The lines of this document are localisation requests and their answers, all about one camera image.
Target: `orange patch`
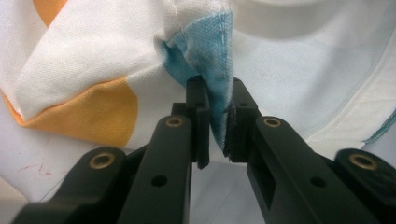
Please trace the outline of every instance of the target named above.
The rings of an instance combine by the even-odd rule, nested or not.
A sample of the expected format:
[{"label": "orange patch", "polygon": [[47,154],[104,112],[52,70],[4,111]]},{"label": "orange patch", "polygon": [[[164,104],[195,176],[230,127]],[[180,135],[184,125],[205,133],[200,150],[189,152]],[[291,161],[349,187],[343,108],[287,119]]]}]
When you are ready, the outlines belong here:
[{"label": "orange patch", "polygon": [[33,0],[35,10],[47,27],[50,26],[66,2],[67,0]]},{"label": "orange patch", "polygon": [[26,128],[59,133],[104,145],[123,147],[137,119],[138,100],[126,79],[96,84],[74,99],[23,121],[3,95],[13,118]]}]

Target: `black plastic mount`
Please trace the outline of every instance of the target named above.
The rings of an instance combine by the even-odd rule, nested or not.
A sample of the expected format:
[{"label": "black plastic mount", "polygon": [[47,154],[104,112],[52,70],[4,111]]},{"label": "black plastic mount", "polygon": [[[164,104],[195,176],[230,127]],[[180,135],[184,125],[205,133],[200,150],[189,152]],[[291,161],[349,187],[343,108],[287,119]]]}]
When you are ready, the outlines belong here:
[{"label": "black plastic mount", "polygon": [[[205,83],[193,77],[186,104],[174,104],[148,145],[85,154],[51,200],[26,205],[13,223],[188,223],[191,163],[209,163],[209,119]],[[395,223],[396,170],[380,158],[357,149],[320,157],[285,120],[262,117],[238,79],[228,121],[224,154],[247,163],[267,224]]]}]

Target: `screw hole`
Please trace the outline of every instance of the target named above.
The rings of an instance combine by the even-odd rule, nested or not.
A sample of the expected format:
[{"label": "screw hole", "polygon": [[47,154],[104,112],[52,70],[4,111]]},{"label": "screw hole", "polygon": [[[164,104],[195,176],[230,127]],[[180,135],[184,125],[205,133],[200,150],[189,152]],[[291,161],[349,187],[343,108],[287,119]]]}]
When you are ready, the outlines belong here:
[{"label": "screw hole", "polygon": [[318,188],[326,188],[327,186],[326,181],[316,176],[311,178],[311,184]]},{"label": "screw hole", "polygon": [[168,182],[168,179],[164,175],[157,175],[151,180],[151,185],[157,188],[163,187]]},{"label": "screw hole", "polygon": [[378,168],[378,163],[373,158],[363,154],[352,154],[349,156],[349,160],[361,169],[376,170]]},{"label": "screw hole", "polygon": [[168,125],[169,127],[172,127],[172,128],[176,128],[176,127],[180,126],[181,123],[182,123],[182,120],[178,119],[178,118],[170,118],[166,121],[166,125]]},{"label": "screw hole", "polygon": [[265,119],[264,124],[271,128],[277,128],[280,126],[280,121],[277,119]]},{"label": "screw hole", "polygon": [[90,160],[90,167],[92,169],[103,169],[106,168],[107,166],[111,165],[116,157],[108,152],[102,152],[94,156]]},{"label": "screw hole", "polygon": [[196,106],[196,107],[202,107],[202,106],[205,106],[205,104],[204,104],[204,103],[201,103],[201,102],[198,102],[198,103],[195,103],[195,106]]}]

